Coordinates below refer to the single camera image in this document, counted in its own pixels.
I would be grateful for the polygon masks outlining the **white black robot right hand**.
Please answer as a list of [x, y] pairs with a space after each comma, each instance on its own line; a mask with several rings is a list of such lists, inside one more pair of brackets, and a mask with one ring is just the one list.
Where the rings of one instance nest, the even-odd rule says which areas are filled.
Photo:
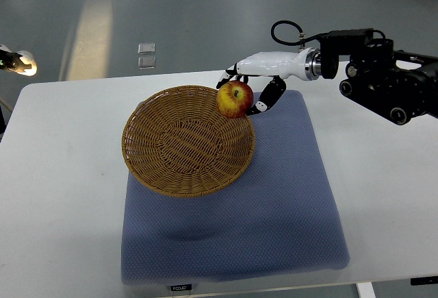
[[298, 53], [271, 51], [259, 52], [230, 66], [220, 78], [216, 88], [231, 80], [246, 83], [250, 77], [269, 77], [271, 80], [261, 92], [259, 100], [246, 111], [247, 115], [265, 112], [281, 98], [286, 90], [285, 80], [297, 77], [314, 81], [321, 74], [320, 50], [306, 48]]

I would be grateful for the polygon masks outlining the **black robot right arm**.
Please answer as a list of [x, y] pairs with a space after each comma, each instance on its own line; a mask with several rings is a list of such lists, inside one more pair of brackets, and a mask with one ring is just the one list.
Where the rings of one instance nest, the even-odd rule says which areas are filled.
[[394, 42], [374, 37], [375, 29], [319, 34], [321, 75], [334, 78], [339, 58], [349, 57], [340, 93], [395, 123], [425, 114], [437, 116], [437, 58], [394, 50]]

